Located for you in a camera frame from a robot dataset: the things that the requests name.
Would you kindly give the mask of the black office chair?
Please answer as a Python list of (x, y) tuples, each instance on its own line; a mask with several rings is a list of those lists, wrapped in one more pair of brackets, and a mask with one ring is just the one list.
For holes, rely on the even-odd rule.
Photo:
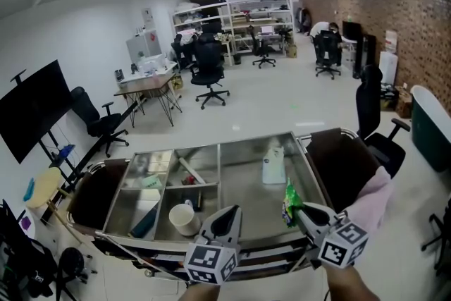
[(316, 77), (322, 73), (330, 75), (331, 79), (335, 79), (335, 75), (341, 76), (341, 71), (336, 69), (339, 59), (338, 37), (332, 31), (321, 31), (314, 38), (316, 50)]
[(356, 92), (359, 122), (357, 134), (390, 177), (394, 178), (401, 168), (406, 152), (393, 138), (400, 129), (409, 132), (411, 127), (393, 118), (391, 121), (395, 127), (388, 137), (376, 132), (381, 122), (381, 80), (382, 73), (378, 66), (372, 64), (364, 67), (362, 83)]
[(199, 102), (202, 98), (204, 101), (200, 106), (204, 110), (205, 104), (210, 99), (217, 99), (222, 106), (226, 105), (226, 101), (221, 97), (225, 94), (230, 96), (229, 90), (214, 91), (213, 85), (219, 85), (224, 79), (223, 61), (221, 60), (221, 42), (214, 38), (212, 33), (203, 32), (194, 45), (194, 56), (196, 62), (191, 66), (192, 74), (191, 83), (196, 86), (204, 86), (209, 90), (207, 93), (196, 96), (195, 101)]
[(257, 57), (257, 59), (252, 62), (252, 65), (255, 66), (257, 64), (259, 69), (261, 69), (261, 66), (264, 63), (276, 67), (276, 60), (268, 57), (268, 49), (264, 43), (264, 40), (256, 37), (254, 27), (252, 25), (248, 27), (248, 33), (251, 35), (252, 38), (253, 55)]
[(106, 115), (100, 116), (83, 87), (72, 89), (70, 95), (73, 99), (72, 110), (85, 123), (88, 135), (98, 138), (101, 141), (101, 146), (105, 145), (107, 158), (111, 157), (110, 147), (114, 142), (123, 143), (126, 147), (130, 145), (127, 140), (120, 138), (122, 134), (127, 135), (128, 131), (126, 129), (116, 131), (123, 122), (123, 115), (111, 112), (110, 107), (113, 102), (102, 106), (106, 109)]

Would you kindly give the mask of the large black screen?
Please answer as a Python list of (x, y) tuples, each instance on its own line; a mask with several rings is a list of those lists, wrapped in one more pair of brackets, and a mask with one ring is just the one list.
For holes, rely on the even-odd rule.
[(0, 136), (21, 163), (73, 103), (57, 60), (0, 99)]

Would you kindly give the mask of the green printed paper card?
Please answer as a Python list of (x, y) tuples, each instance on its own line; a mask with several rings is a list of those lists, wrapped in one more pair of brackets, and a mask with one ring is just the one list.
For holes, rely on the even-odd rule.
[(143, 188), (149, 188), (149, 189), (161, 189), (162, 184), (159, 179), (158, 174), (152, 174), (150, 176), (147, 176), (141, 180), (141, 185)]

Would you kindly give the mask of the black computer monitor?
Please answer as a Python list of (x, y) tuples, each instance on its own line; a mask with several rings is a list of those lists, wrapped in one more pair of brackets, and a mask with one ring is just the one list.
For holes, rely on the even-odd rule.
[(362, 37), (360, 23), (342, 21), (342, 37), (352, 41), (358, 41)]

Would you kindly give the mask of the white boards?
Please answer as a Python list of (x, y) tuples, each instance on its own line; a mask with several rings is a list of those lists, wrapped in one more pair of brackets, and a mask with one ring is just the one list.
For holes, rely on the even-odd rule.
[(379, 59), (379, 69), (382, 73), (382, 83), (394, 85), (397, 72), (398, 57), (389, 51), (382, 51)]

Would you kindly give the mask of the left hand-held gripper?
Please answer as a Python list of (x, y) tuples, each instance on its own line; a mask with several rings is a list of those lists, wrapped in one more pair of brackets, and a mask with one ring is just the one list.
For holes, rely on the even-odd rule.
[(229, 279), (239, 263), (241, 224), (241, 207), (223, 208), (203, 222), (183, 262), (192, 283), (222, 285)]

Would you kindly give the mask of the round wooden stool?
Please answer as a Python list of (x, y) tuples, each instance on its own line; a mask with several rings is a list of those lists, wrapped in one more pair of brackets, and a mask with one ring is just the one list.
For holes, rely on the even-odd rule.
[(25, 206), (29, 209), (38, 209), (47, 205), (50, 208), (52, 214), (59, 220), (62, 226), (80, 243), (84, 242), (78, 237), (73, 228), (68, 225), (68, 222), (59, 214), (58, 207), (52, 197), (57, 193), (62, 194), (68, 198), (71, 198), (69, 192), (65, 191), (60, 186), (60, 181), (62, 179), (62, 173), (59, 168), (51, 167), (45, 172), (40, 174), (36, 179), (34, 179), (33, 191), (25, 201)]

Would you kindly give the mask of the black equipment rack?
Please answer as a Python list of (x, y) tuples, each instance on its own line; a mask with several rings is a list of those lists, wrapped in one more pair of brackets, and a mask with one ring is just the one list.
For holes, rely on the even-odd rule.
[(0, 281), (11, 301), (53, 297), (57, 265), (49, 248), (29, 238), (5, 200), (0, 203), (0, 256), (6, 256)]

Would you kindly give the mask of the pink cloth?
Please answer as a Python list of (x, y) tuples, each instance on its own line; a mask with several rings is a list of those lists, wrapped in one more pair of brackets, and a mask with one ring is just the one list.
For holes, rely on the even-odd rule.
[(379, 166), (354, 203), (345, 208), (349, 220), (366, 232), (365, 238), (370, 238), (381, 227), (393, 189), (389, 173)]

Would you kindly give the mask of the small white round table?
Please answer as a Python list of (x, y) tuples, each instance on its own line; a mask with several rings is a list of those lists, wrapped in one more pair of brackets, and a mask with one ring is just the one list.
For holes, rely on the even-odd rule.
[(29, 212), (28, 209), (24, 209), (24, 210), (20, 213), (20, 215), (19, 215), (19, 217), (18, 217), (18, 224), (19, 224), (19, 226), (20, 226), (20, 220), (21, 220), (24, 216), (27, 216), (27, 217), (30, 219), (30, 221), (32, 222), (32, 225), (30, 226), (30, 228), (29, 228), (29, 230), (28, 230), (27, 232), (25, 232), (24, 230), (23, 230), (23, 232), (24, 232), (24, 234), (26, 234), (26, 236), (27, 236), (28, 238), (35, 239), (35, 233), (36, 233), (35, 220), (34, 220), (32, 214)]

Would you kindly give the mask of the white desk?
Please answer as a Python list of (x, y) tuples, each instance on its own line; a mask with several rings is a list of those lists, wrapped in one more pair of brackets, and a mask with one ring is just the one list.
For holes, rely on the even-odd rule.
[(150, 74), (129, 74), (126, 75), (121, 81), (118, 82), (118, 84), (124, 84), (127, 82), (135, 81), (135, 80), (141, 80), (146, 78), (151, 78), (158, 75), (167, 75), (172, 74), (173, 71), (178, 67), (178, 64), (176, 62), (170, 62), (168, 66), (166, 66), (164, 69), (158, 69), (154, 73)]

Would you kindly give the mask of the black round stool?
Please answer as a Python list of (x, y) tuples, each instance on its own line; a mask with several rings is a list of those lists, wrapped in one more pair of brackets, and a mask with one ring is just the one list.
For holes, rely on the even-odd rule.
[(56, 272), (56, 301), (60, 301), (64, 292), (71, 301), (77, 301), (69, 291), (67, 284), (72, 281), (79, 281), (87, 284), (91, 275), (98, 274), (89, 264), (93, 260), (90, 254), (83, 254), (79, 249), (67, 247), (61, 254)]

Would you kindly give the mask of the red and white poster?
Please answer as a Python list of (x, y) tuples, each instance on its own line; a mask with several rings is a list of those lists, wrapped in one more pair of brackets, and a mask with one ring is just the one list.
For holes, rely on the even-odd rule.
[(392, 54), (397, 53), (397, 33), (393, 30), (385, 31), (385, 50)]

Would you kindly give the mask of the beige stick tool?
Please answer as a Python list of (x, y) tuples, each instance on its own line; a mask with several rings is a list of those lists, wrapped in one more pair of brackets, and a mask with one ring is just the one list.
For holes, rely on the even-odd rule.
[(195, 179), (199, 184), (202, 184), (202, 185), (205, 185), (205, 184), (206, 184), (205, 180), (198, 174), (198, 172), (196, 172), (196, 171), (191, 167), (191, 165), (189, 165), (189, 164), (187, 163), (187, 161), (186, 161), (183, 157), (180, 157), (180, 158), (178, 159), (178, 161), (179, 161), (179, 163), (187, 170), (187, 172), (188, 172), (191, 176), (194, 177), (194, 179)]

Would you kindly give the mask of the white shelving unit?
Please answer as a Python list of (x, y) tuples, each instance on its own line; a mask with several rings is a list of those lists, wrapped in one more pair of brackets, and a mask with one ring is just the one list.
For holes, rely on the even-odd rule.
[(228, 10), (225, 29), (233, 36), (236, 53), (252, 53), (254, 39), (286, 53), (294, 27), (292, 0), (230, 1)]
[(212, 32), (216, 40), (221, 40), (221, 46), (225, 51), (223, 54), (228, 57), (232, 56), (232, 15), (228, 2), (203, 6), (195, 3), (182, 3), (173, 13), (172, 21), (175, 34), (189, 29), (195, 29), (199, 36), (203, 32)]

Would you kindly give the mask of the teal cloth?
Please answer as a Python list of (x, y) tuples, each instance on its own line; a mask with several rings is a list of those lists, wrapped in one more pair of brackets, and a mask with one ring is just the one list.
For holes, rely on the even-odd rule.
[(35, 179), (31, 178), (29, 183), (28, 183), (28, 186), (27, 186), (27, 189), (25, 191), (25, 194), (23, 195), (23, 201), (24, 202), (27, 202), (28, 200), (30, 200), (32, 198), (33, 193), (34, 193), (34, 188), (35, 188)]

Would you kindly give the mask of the green snack packet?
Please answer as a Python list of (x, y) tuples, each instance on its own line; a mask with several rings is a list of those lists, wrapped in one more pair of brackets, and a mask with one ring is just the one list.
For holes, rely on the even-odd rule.
[(291, 180), (288, 178), (285, 189), (285, 198), (282, 205), (282, 217), (288, 228), (293, 228), (297, 225), (296, 213), (303, 207), (304, 203)]

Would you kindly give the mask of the white ceramic mug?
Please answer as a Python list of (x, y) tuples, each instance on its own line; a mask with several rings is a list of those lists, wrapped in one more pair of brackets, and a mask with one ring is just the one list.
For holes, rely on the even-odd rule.
[(175, 205), (169, 211), (168, 218), (182, 236), (191, 237), (200, 231), (201, 221), (190, 204)]

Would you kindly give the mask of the tall black cabinet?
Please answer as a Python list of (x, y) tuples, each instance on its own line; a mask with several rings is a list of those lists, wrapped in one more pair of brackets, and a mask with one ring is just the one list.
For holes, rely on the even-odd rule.
[(357, 38), (357, 48), (353, 68), (353, 78), (360, 79), (363, 69), (376, 62), (376, 37), (362, 34)]

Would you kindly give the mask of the brown cardboard box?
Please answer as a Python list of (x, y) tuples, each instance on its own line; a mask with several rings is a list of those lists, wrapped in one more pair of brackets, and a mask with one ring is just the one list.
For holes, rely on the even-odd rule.
[(395, 112), (400, 118), (410, 119), (412, 117), (412, 95), (403, 87), (396, 86), (398, 91)]

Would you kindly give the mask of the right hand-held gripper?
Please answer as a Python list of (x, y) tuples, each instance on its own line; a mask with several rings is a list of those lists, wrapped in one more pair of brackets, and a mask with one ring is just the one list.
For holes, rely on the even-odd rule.
[(311, 260), (316, 263), (344, 269), (360, 257), (369, 239), (361, 226), (348, 217), (338, 220), (333, 209), (321, 204), (305, 202), (296, 217), (314, 245)]

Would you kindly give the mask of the steel compartment tray cart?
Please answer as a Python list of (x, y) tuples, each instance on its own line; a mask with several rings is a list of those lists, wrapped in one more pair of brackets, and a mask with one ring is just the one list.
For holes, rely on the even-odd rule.
[[(286, 274), (307, 267), (307, 238), (288, 228), (282, 217), (285, 186), (262, 182), (263, 158), (271, 147), (284, 147), (285, 174), (304, 202), (327, 205), (324, 192), (307, 159), (310, 135), (279, 133), (197, 147), (138, 152), (130, 157), (103, 229), (92, 237), (103, 254), (129, 261), (146, 276), (186, 281), (183, 260), (191, 238), (177, 232), (169, 211), (181, 204), (185, 191), (202, 192), (203, 207), (195, 212), (205, 221), (233, 205), (242, 209), (241, 247), (234, 281)], [(191, 176), (179, 163), (183, 157), (206, 184), (183, 185)], [(143, 188), (141, 180), (158, 174), (161, 189)], [(154, 227), (143, 238), (130, 231), (157, 206)]]

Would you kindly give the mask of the person's left forearm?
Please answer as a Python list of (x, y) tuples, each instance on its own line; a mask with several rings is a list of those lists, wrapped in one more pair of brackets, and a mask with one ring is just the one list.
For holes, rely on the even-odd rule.
[(219, 285), (193, 284), (187, 287), (178, 301), (217, 301), (220, 290)]

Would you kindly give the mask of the grey cabinet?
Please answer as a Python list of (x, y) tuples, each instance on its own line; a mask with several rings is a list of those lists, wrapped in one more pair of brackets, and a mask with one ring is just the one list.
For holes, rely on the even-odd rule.
[(146, 30), (126, 41), (130, 60), (137, 63), (141, 58), (161, 54), (156, 30)]

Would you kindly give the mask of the person's right forearm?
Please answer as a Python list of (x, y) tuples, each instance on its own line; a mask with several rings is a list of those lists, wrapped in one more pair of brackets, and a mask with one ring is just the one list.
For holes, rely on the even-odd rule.
[(381, 301), (353, 266), (339, 269), (323, 264), (323, 268), (327, 275), (330, 301)]

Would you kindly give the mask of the black screen stand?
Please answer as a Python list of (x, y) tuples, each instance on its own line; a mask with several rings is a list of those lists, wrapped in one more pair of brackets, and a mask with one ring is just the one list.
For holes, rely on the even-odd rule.
[[(39, 140), (38, 144), (43, 149), (44, 153), (50, 160), (50, 168), (57, 168), (61, 175), (63, 176), (64, 180), (64, 190), (69, 192), (74, 192), (76, 186), (78, 183), (82, 180), (82, 178), (85, 175), (84, 169), (87, 167), (88, 163), (91, 161), (92, 157), (94, 156), (95, 151), (93, 149), (90, 149), (86, 155), (83, 156), (83, 158), (79, 159), (79, 162), (76, 164), (73, 164), (69, 157), (72, 153), (75, 153), (75, 149), (70, 153), (70, 155), (67, 158), (61, 158), (58, 153), (59, 150), (63, 147), (59, 146), (59, 143), (57, 142), (56, 138), (54, 137), (53, 133), (49, 131), (47, 133), (47, 136), (50, 138), (50, 140), (54, 143), (53, 147), (48, 147), (44, 144), (43, 140)], [(64, 171), (62, 170), (62, 165), (67, 165), (69, 169), (71, 170), (70, 175), (66, 175)]]

